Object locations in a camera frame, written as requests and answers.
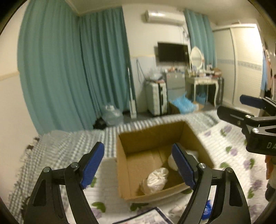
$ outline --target ceiling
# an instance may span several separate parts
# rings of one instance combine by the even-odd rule
[[[79,15],[123,4],[149,3],[188,8],[206,14],[212,22],[255,18],[257,10],[247,0],[65,0]]]

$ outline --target cardboard box on floor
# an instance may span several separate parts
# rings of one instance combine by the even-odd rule
[[[179,142],[185,149],[198,151],[199,161],[214,167],[192,129],[185,121],[162,124],[117,137],[117,173],[119,195],[126,201],[143,203],[156,201],[188,188],[177,171],[169,168],[167,159],[172,145]],[[168,182],[163,190],[144,195],[140,183],[154,170],[169,170]]]
[[[198,110],[195,110],[193,113],[199,112],[204,108],[204,105],[202,105],[196,101],[194,101],[193,104],[198,104]],[[173,105],[171,102],[168,103],[168,111],[169,111],[169,114],[180,114],[179,109],[175,105]]]

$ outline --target black bag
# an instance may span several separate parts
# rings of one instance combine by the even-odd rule
[[[98,118],[95,122],[95,124],[93,125],[94,129],[101,129],[104,130],[107,127],[105,121],[103,120],[103,118]]]

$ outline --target white cloth bundle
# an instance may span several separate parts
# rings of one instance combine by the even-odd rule
[[[143,180],[141,184],[141,191],[144,194],[153,194],[162,190],[168,181],[168,175],[168,169],[163,167],[153,171],[147,179]]]

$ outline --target box flap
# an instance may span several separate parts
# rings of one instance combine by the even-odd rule
[[[119,137],[117,137],[117,177],[120,197],[129,198],[128,163]]]
[[[125,154],[150,150],[161,145],[177,142],[182,133],[183,122],[161,124],[119,135]]]

